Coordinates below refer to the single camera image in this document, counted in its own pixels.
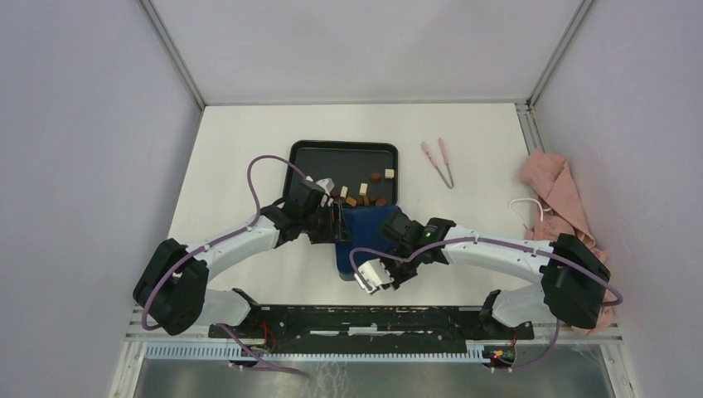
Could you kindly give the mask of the blue box lid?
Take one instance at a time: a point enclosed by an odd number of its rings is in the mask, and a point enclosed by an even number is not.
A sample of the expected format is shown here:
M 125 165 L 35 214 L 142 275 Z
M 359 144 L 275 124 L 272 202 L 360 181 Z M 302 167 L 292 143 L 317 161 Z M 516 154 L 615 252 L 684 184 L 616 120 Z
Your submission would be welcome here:
M 381 236 L 379 230 L 383 221 L 399 209 L 398 206 L 368 206 L 343 210 L 342 215 L 351 239 L 335 244 L 336 268 L 341 280 L 354 280 L 354 270 L 349 260 L 349 254 L 353 249 L 362 247 L 387 252 L 393 247 L 386 238 Z

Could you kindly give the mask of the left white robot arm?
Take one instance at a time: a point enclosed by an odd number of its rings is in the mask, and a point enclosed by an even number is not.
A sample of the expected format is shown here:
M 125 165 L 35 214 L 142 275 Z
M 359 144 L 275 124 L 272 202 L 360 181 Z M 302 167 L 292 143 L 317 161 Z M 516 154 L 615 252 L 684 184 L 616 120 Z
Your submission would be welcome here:
M 239 337 L 260 327 L 255 301 L 239 289 L 218 291 L 208 284 L 253 255 L 274 250 L 306 235 L 311 244 L 346 241 L 342 206 L 332 179 L 306 177 L 287 196 L 263 207 L 250 221 L 222 235 L 184 245 L 161 242 L 133 290 L 145 320 L 175 336 L 190 327 L 225 324 Z

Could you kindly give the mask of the black chocolate tray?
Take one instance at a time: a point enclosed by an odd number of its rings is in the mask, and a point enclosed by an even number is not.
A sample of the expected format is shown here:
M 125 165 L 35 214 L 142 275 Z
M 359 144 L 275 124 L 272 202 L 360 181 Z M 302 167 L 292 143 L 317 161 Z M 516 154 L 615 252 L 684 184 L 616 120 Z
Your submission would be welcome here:
M 288 160 L 314 181 L 330 178 L 334 192 L 345 192 L 364 203 L 383 199 L 387 206 L 399 199 L 399 151 L 390 143 L 300 140 Z

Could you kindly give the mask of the pink tongs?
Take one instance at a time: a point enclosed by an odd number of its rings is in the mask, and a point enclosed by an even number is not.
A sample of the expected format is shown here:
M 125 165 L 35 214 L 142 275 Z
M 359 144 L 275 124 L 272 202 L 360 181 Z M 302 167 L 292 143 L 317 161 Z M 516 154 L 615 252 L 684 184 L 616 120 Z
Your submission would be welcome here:
M 453 171 L 450 165 L 449 156 L 446 144 L 442 138 L 437 139 L 437 144 L 441 154 L 442 162 L 439 162 L 436 157 L 433 156 L 429 145 L 426 142 L 420 144 L 421 150 L 425 157 L 429 160 L 430 164 L 433 166 L 435 171 L 438 173 L 440 179 L 443 181 L 444 185 L 452 190 L 455 187 L 455 182 L 453 179 Z

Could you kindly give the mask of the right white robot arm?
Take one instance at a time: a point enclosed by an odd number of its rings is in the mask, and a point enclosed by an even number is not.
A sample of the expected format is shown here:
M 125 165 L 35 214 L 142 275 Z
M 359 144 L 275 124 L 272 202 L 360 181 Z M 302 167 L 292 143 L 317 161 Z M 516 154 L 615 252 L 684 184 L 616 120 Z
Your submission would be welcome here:
M 387 216 L 379 232 L 394 246 L 384 263 L 393 288 L 414 278 L 420 265 L 432 263 L 476 266 L 526 281 L 526 287 L 501 290 L 486 300 L 478 325 L 489 338 L 552 318 L 580 329 L 598 325 L 610 272 L 574 235 L 514 240 L 442 218 L 422 225 L 402 211 Z

